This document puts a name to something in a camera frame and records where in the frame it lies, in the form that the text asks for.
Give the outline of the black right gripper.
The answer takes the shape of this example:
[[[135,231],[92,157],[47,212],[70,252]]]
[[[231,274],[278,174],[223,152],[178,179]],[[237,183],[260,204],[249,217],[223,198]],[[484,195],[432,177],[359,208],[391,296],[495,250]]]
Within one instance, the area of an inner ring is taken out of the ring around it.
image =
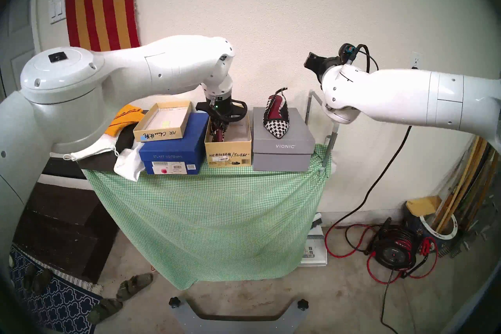
[[[308,55],[304,62],[304,67],[311,70],[317,76],[319,82],[322,82],[323,75],[328,69],[342,65],[339,56],[325,58],[317,55]]]

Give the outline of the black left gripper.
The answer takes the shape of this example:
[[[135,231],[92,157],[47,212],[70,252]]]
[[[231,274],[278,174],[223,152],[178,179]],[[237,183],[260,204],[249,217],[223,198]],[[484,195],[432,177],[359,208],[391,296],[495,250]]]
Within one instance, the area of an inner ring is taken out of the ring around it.
[[[242,120],[248,112],[247,104],[231,97],[211,97],[196,104],[198,111],[206,112],[211,119],[211,130],[226,130],[230,123]]]

